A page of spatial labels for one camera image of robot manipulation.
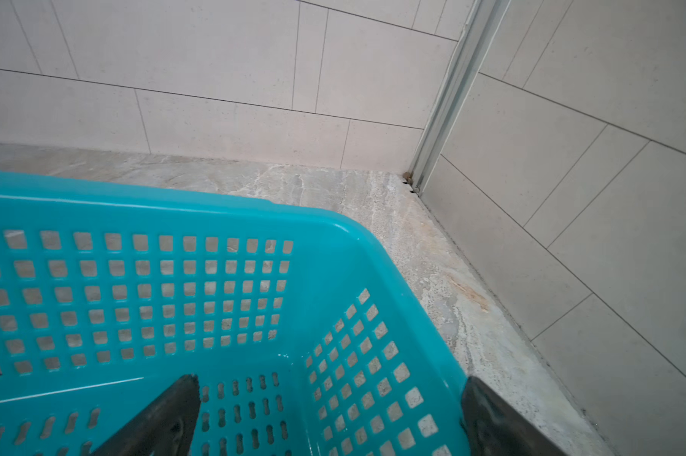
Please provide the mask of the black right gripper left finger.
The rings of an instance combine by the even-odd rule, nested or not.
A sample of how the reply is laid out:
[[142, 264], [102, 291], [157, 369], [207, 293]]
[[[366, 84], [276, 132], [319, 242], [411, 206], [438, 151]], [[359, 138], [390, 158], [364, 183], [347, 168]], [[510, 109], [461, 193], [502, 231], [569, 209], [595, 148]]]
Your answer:
[[198, 376], [180, 377], [92, 455], [188, 455], [200, 415]]

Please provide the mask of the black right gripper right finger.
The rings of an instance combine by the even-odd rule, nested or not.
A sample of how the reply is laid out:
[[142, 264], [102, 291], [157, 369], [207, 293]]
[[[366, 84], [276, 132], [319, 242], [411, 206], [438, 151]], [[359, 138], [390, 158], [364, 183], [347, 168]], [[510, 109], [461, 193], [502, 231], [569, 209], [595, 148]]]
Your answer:
[[567, 455], [476, 376], [466, 382], [461, 408], [471, 455]]

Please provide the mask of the aluminium corner wall profile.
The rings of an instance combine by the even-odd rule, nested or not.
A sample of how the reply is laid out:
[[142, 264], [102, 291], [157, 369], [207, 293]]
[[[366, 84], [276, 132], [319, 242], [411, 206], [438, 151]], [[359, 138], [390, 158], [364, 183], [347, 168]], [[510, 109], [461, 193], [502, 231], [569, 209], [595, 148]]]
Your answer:
[[506, 0], [473, 3], [406, 175], [413, 193], [424, 193], [509, 6]]

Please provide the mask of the teal plastic basket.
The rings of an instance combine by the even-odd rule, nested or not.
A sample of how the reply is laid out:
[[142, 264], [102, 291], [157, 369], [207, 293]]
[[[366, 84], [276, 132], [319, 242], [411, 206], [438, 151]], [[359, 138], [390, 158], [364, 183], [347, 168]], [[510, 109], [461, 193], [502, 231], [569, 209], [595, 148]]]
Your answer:
[[192, 455], [467, 455], [463, 370], [332, 211], [0, 172], [0, 455], [89, 455], [183, 376]]

